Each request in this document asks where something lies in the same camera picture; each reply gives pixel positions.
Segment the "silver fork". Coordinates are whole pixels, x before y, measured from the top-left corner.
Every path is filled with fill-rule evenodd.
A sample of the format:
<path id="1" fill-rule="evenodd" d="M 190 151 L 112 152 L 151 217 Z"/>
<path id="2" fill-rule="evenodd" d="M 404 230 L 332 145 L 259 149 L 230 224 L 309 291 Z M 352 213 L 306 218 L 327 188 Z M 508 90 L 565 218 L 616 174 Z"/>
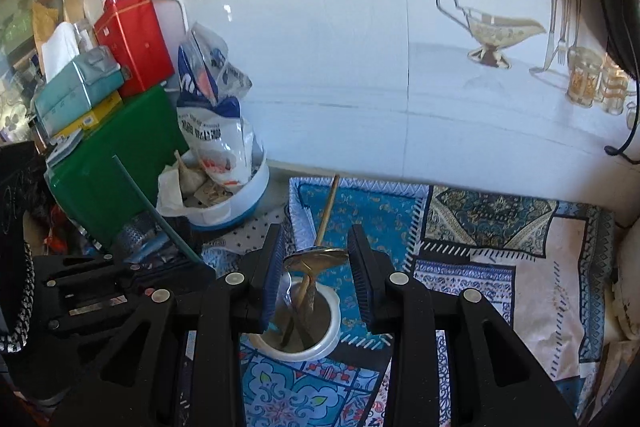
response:
<path id="1" fill-rule="evenodd" d="M 280 278 L 276 307 L 268 325 L 268 332 L 276 336 L 282 350 L 291 350 L 294 346 L 296 312 L 292 296 L 292 275 L 284 272 Z"/>

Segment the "dark brown chopstick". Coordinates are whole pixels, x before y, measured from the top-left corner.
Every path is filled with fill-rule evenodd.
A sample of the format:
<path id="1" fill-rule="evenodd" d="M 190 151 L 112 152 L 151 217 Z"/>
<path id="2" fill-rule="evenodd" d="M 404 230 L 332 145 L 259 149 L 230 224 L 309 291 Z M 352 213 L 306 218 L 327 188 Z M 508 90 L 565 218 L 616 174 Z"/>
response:
<path id="1" fill-rule="evenodd" d="M 340 179 L 341 177 L 338 174 L 336 174 L 333 177 L 329 195 L 328 195 L 328 198 L 326 199 L 326 205 L 324 205 L 324 208 L 323 208 L 320 227 L 316 236 L 316 240 L 314 241 L 314 249 L 318 249 L 322 246 L 323 237 L 324 237 L 324 234 L 326 234 L 326 227 L 328 226 L 330 216 L 331 216 L 331 211 L 334 205 L 335 195 L 338 187 L 340 186 Z M 304 272 L 304 277 L 303 277 L 302 283 L 299 286 L 299 291 L 295 300 L 295 308 L 297 311 L 300 311 L 303 308 L 307 291 L 311 284 L 312 274 L 314 274 L 314 272 L 312 272 L 311 269 L 307 269 Z"/>

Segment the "white ceramic utensil cup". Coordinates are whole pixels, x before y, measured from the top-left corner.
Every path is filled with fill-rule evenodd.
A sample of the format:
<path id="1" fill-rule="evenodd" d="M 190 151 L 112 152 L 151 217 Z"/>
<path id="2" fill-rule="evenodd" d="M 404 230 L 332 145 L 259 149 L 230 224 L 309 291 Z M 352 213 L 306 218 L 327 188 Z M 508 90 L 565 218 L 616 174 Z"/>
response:
<path id="1" fill-rule="evenodd" d="M 276 311 L 262 334 L 248 334 L 248 342 L 266 357 L 282 362 L 308 362 L 327 357 L 340 340 L 340 298 L 317 283 L 314 309 L 308 317 L 293 310 L 293 297 L 302 283 L 286 273 L 281 277 Z"/>

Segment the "white blue bowl with garlic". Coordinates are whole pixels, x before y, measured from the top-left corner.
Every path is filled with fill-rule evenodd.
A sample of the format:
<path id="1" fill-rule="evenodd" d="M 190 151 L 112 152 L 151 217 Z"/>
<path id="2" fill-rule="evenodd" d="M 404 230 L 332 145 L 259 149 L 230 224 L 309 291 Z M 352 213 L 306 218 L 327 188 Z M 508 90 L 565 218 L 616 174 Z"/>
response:
<path id="1" fill-rule="evenodd" d="M 201 231 L 221 230 L 242 222 L 254 212 L 269 182 L 266 153 L 255 142 L 252 152 L 252 176 L 239 191 L 224 194 L 208 180 L 191 196 L 184 198 L 179 183 L 179 166 L 166 166 L 158 176 L 155 208 L 165 218 L 183 217 L 192 228 Z"/>

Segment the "green metal box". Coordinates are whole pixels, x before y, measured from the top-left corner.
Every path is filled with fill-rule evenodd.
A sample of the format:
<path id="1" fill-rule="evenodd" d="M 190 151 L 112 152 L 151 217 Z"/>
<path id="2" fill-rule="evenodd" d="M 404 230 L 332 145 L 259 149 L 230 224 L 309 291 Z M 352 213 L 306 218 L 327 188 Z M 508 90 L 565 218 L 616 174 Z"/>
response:
<path id="1" fill-rule="evenodd" d="M 139 197 L 157 201 L 157 178 L 188 151 L 177 112 L 156 86 L 128 98 L 47 172 L 54 199 L 67 218 L 103 247 L 145 210 Z"/>

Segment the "patterned blue patchwork mat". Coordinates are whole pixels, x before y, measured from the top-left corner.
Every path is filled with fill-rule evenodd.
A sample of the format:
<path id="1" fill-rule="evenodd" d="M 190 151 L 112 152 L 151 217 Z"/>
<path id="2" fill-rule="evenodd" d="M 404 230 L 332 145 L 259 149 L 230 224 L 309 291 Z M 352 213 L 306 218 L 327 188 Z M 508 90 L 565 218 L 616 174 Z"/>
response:
<path id="1" fill-rule="evenodd" d="M 440 185 L 346 179 L 324 239 L 362 225 L 372 247 L 436 293 L 479 291 L 518 334 L 580 423 L 593 411 L 605 351 L 612 212 L 562 200 Z M 340 297 L 341 337 L 327 357 L 280 361 L 241 346 L 251 426 L 384 426 L 395 400 L 392 338 L 367 331 L 347 267 L 322 283 Z"/>

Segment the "white blue plastic bag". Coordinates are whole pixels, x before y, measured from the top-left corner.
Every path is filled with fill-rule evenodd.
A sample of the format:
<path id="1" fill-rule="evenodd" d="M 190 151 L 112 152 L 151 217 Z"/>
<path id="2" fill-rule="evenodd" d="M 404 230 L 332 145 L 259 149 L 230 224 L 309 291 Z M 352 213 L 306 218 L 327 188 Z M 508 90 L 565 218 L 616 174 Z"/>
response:
<path id="1" fill-rule="evenodd" d="M 198 165 L 231 193 L 253 176 L 253 126 L 241 100 L 250 77 L 229 61 L 228 44 L 215 31 L 193 24 L 178 47 L 178 126 Z"/>

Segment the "yellow flat box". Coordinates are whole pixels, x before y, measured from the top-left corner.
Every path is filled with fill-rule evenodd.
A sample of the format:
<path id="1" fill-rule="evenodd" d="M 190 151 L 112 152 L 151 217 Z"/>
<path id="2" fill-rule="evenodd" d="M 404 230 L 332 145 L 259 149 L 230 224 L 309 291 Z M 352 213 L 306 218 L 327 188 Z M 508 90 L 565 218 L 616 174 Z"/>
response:
<path id="1" fill-rule="evenodd" d="M 111 113 L 114 113 L 115 110 L 119 108 L 119 106 L 122 106 L 122 98 L 117 91 L 114 91 L 109 96 L 104 98 L 104 100 L 97 106 L 94 106 L 93 109 L 89 110 L 88 113 L 85 113 L 84 115 L 73 121 L 71 124 L 63 128 L 53 137 L 53 139 L 59 140 L 68 138 L 73 132 L 77 130 L 92 130 L 98 124 L 101 124 L 101 122 L 104 121 L 107 116 L 110 116 Z"/>

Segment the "teal tissue box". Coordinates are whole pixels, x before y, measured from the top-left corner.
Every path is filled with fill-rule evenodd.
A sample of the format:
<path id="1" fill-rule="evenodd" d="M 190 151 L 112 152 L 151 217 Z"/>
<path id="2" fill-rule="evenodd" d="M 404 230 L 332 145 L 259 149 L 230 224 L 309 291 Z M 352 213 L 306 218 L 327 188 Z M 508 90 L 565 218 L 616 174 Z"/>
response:
<path id="1" fill-rule="evenodd" d="M 35 95 L 35 111 L 49 138 L 90 112 L 124 84 L 107 46 L 80 52 L 75 27 L 63 22 L 42 45 L 46 83 Z"/>

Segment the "glass display cabinet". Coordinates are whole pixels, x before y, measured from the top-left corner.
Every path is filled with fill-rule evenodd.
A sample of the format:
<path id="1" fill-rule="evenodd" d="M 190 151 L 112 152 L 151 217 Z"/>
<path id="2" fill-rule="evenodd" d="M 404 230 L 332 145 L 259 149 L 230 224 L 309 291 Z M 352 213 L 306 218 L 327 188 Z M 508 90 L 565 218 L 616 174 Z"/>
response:
<path id="1" fill-rule="evenodd" d="M 44 83 L 32 27 L 35 3 L 63 19 L 63 0 L 1 0 L 1 142 L 32 139 L 32 99 Z"/>

